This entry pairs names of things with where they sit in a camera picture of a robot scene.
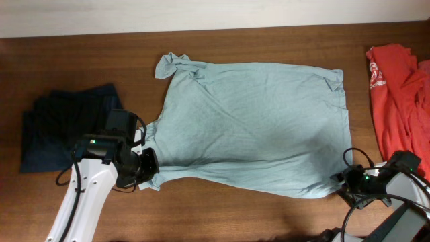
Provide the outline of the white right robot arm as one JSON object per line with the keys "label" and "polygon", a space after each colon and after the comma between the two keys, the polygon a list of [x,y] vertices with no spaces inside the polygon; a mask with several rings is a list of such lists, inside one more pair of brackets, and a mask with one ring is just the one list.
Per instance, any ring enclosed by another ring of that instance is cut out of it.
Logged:
{"label": "white right robot arm", "polygon": [[[418,174],[421,159],[410,151],[395,151],[387,162],[368,163],[369,167],[349,164],[332,177],[350,209],[340,228],[323,231],[317,241],[429,242],[429,182]],[[392,214],[365,237],[348,234],[353,213],[375,201],[391,208]]]}

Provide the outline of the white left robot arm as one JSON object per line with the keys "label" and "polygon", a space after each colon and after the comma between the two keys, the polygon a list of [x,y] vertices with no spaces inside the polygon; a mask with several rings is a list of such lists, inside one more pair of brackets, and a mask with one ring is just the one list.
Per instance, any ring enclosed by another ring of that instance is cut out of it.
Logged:
{"label": "white left robot arm", "polygon": [[92,241],[109,193],[133,192],[159,172],[154,149],[144,147],[145,136],[140,117],[112,110],[103,129],[76,142],[71,178],[48,242]]}

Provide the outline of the light blue t-shirt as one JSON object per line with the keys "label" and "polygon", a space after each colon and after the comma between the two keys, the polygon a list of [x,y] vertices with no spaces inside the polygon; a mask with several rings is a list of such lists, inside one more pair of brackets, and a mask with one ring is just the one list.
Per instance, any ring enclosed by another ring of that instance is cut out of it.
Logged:
{"label": "light blue t-shirt", "polygon": [[339,189],[351,146],[342,70],[166,54],[155,77],[170,79],[146,134],[159,172],[140,189],[186,177],[291,198]]}

